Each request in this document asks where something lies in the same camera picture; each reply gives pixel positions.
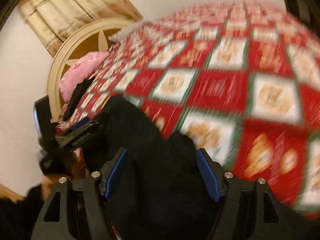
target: metal screw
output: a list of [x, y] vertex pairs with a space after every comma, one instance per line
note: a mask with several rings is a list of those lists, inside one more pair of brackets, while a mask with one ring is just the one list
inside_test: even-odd
[[265, 183], [266, 183], [266, 180], [265, 180], [264, 178], [259, 178], [259, 179], [258, 179], [258, 182], [259, 182], [260, 184], [265, 184]]
[[67, 178], [66, 178], [66, 177], [61, 177], [61, 178], [59, 179], [59, 183], [61, 183], [61, 184], [65, 183], [66, 181], [67, 181]]
[[224, 174], [224, 176], [226, 177], [226, 178], [228, 178], [228, 179], [232, 179], [233, 178], [233, 174], [231, 173], [231, 172], [226, 172], [225, 174]]
[[98, 171], [94, 171], [93, 173], [91, 173], [91, 177], [93, 177], [93, 178], [97, 178], [99, 176], [100, 176], [100, 172], [98, 172]]

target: wooden headboard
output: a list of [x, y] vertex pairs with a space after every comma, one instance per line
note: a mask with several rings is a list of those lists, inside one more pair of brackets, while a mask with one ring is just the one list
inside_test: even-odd
[[108, 36], [134, 23], [124, 18], [107, 18], [89, 23], [71, 35], [60, 47], [49, 72], [47, 94], [50, 101], [52, 122], [59, 120], [64, 104], [59, 81], [79, 58], [90, 51], [106, 51], [113, 44]]

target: patterned bedspread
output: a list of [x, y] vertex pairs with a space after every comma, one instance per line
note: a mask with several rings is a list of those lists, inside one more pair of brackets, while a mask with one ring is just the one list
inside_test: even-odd
[[226, 170], [320, 210], [320, 44], [297, 19], [257, 1], [194, 5], [110, 51], [69, 124], [123, 94], [165, 138], [178, 129]]

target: pink pillowcase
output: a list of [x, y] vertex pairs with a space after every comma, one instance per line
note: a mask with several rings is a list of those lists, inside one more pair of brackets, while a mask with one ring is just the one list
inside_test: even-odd
[[84, 55], [68, 69], [59, 82], [60, 93], [66, 103], [70, 101], [77, 84], [90, 77], [108, 56], [108, 51], [92, 51]]

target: beige curtain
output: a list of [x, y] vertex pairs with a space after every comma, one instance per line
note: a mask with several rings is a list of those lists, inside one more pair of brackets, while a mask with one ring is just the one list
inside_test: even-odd
[[87, 23], [108, 17], [142, 19], [129, 0], [21, 0], [18, 6], [52, 56], [71, 34]]

